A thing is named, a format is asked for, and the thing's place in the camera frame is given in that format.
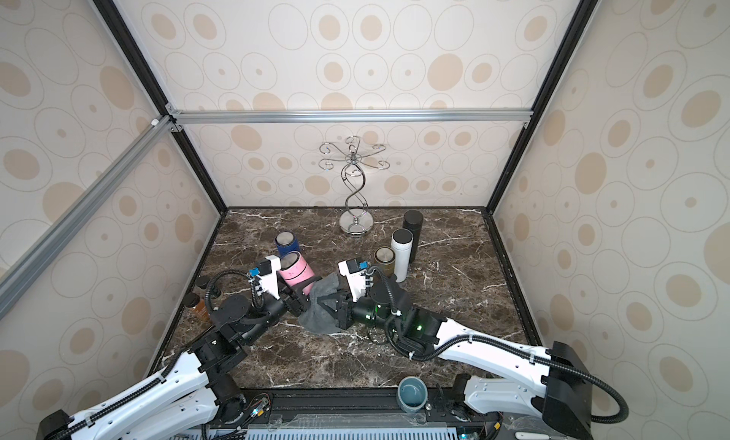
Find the pink thermos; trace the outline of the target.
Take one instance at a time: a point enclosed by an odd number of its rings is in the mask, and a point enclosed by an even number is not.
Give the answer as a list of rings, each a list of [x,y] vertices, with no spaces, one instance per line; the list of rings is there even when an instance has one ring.
[[[290,252],[281,257],[279,274],[289,287],[294,287],[315,276],[309,263],[298,251]]]

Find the grey wiping cloth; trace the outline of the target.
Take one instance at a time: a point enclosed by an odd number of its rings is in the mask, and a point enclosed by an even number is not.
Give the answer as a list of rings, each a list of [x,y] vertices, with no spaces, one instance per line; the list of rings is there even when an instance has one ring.
[[[309,293],[310,306],[298,317],[298,324],[315,335],[334,335],[342,333],[336,315],[330,309],[336,308],[336,293],[340,287],[340,276],[331,273],[316,281]]]

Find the black thermos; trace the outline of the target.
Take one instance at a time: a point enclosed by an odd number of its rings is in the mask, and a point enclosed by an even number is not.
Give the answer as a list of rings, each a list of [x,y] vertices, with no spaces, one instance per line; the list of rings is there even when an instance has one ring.
[[[413,234],[413,244],[409,259],[410,263],[413,263],[416,259],[423,221],[423,214],[417,210],[408,210],[404,214],[402,227]]]

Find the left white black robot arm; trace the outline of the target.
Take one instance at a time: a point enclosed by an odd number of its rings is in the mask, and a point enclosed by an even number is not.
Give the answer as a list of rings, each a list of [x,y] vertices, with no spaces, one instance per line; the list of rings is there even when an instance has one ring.
[[[269,396],[248,401],[230,375],[254,344],[287,313],[306,312],[303,286],[283,286],[253,304],[245,294],[206,308],[212,326],[174,354],[161,371],[75,415],[56,411],[40,423],[40,439],[163,439],[213,422],[243,424],[263,412]]]

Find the gold thermos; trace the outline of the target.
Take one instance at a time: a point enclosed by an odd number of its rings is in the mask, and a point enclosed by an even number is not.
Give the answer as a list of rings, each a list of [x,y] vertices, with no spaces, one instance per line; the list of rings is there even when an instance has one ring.
[[[376,249],[374,253],[375,265],[380,267],[389,278],[393,276],[395,272],[395,252],[387,246],[382,246]]]

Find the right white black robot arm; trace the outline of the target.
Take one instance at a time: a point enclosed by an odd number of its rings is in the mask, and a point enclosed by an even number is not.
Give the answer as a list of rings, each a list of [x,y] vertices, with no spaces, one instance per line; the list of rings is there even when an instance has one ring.
[[[412,361],[442,358],[496,375],[492,382],[472,376],[465,383],[463,402],[477,413],[539,416],[576,439],[591,438],[594,424],[618,424],[629,415],[625,398],[592,375],[565,343],[545,348],[484,335],[412,305],[406,295],[397,297],[397,306],[389,297],[353,300],[347,290],[311,295],[310,301],[338,329],[355,323],[382,329],[393,350]]]

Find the white thermos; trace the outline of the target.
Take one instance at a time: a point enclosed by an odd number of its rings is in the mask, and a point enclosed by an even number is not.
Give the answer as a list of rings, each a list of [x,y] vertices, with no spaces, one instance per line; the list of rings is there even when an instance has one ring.
[[[398,283],[407,278],[410,256],[414,244],[414,234],[405,228],[392,234],[391,249],[395,255],[394,275]]]

